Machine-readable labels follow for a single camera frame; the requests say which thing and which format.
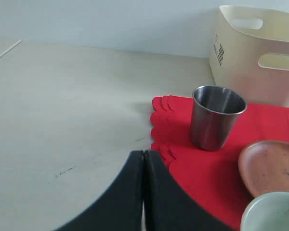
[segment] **white wall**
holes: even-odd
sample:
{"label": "white wall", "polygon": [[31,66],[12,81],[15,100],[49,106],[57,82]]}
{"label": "white wall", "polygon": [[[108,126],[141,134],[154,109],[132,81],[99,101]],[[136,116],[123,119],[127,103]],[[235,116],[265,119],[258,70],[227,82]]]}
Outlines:
{"label": "white wall", "polygon": [[0,0],[0,36],[207,57],[222,4],[289,12],[289,0]]}

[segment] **white storage basket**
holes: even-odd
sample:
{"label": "white storage basket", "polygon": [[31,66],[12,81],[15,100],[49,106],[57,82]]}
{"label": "white storage basket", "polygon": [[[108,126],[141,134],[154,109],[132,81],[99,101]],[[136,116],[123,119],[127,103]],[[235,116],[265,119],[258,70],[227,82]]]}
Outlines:
{"label": "white storage basket", "polygon": [[220,6],[210,66],[247,101],[289,106],[289,13]]}

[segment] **brown ceramic dish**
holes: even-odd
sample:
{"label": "brown ceramic dish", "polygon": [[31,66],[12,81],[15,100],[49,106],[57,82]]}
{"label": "brown ceramic dish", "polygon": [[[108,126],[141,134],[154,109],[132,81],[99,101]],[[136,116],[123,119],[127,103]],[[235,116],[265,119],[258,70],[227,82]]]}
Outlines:
{"label": "brown ceramic dish", "polygon": [[245,147],[238,161],[239,172],[254,196],[289,192],[289,143],[259,141]]}

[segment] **red felt mat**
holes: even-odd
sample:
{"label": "red felt mat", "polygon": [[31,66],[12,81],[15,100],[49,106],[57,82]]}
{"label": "red felt mat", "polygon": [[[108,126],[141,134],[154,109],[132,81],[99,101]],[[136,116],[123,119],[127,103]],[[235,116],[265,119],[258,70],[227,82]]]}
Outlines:
{"label": "red felt mat", "polygon": [[226,145],[207,152],[189,141],[192,104],[192,99],[175,96],[153,99],[151,149],[161,154],[170,173],[198,204],[239,230],[243,211],[252,200],[238,172],[239,153],[255,141],[289,142],[289,108],[250,103]]}

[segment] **stainless steel cup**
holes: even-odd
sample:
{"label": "stainless steel cup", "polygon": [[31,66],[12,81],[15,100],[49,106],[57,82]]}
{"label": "stainless steel cup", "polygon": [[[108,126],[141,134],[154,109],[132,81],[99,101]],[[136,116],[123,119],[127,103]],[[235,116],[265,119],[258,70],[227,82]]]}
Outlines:
{"label": "stainless steel cup", "polygon": [[190,139],[197,147],[221,149],[247,103],[236,92],[219,86],[202,86],[193,91]]}

